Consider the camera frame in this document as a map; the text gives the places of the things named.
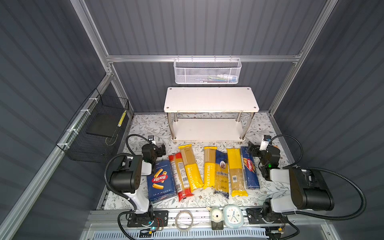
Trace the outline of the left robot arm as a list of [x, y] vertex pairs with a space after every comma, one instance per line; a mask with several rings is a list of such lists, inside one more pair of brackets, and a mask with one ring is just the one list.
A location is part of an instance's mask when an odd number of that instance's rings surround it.
[[164, 144], [160, 147], [146, 144], [142, 147], [141, 155], [129, 153], [115, 155], [107, 162], [104, 171], [107, 189], [132, 205], [128, 214], [132, 216], [132, 220], [143, 226], [151, 225], [155, 214], [150, 200], [138, 190], [141, 177], [153, 174], [156, 160], [165, 154]]

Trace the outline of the dark blue spaghetti bag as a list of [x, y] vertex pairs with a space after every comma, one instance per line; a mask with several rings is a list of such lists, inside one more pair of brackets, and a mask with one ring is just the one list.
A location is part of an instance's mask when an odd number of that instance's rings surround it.
[[215, 194], [229, 198], [229, 164], [226, 153], [216, 150]]

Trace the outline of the yellow spaghetti bag with barcode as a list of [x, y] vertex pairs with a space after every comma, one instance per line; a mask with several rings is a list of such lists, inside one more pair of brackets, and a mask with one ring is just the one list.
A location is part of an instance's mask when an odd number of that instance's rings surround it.
[[240, 149], [227, 149], [232, 197], [247, 197]]

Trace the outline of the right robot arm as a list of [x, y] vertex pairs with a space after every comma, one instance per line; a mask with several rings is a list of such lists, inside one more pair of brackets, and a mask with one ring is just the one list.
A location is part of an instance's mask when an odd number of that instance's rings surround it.
[[[349, 178], [324, 168], [317, 167], [293, 167], [286, 166], [278, 168], [280, 159], [279, 148], [271, 145], [262, 147], [248, 143], [248, 152], [253, 157], [260, 159], [262, 176], [273, 180], [273, 173], [283, 177], [290, 185], [290, 195], [280, 198], [267, 198], [260, 210], [260, 216], [266, 223], [272, 223], [277, 219], [283, 219], [288, 215], [304, 215], [330, 221], [346, 221], [360, 216], [367, 207], [367, 198], [361, 188]], [[358, 193], [361, 203], [354, 213], [344, 216], [324, 216], [312, 213], [311, 211], [332, 211], [335, 207], [335, 200], [329, 189], [323, 173], [334, 175], [350, 184]]]

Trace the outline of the blue Barilla spaghetti box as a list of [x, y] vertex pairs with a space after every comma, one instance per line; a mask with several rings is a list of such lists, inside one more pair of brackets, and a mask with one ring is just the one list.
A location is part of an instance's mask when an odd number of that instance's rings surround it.
[[256, 165], [252, 155], [249, 153], [249, 148], [246, 146], [241, 146], [240, 150], [243, 161], [246, 188], [250, 190], [260, 189]]

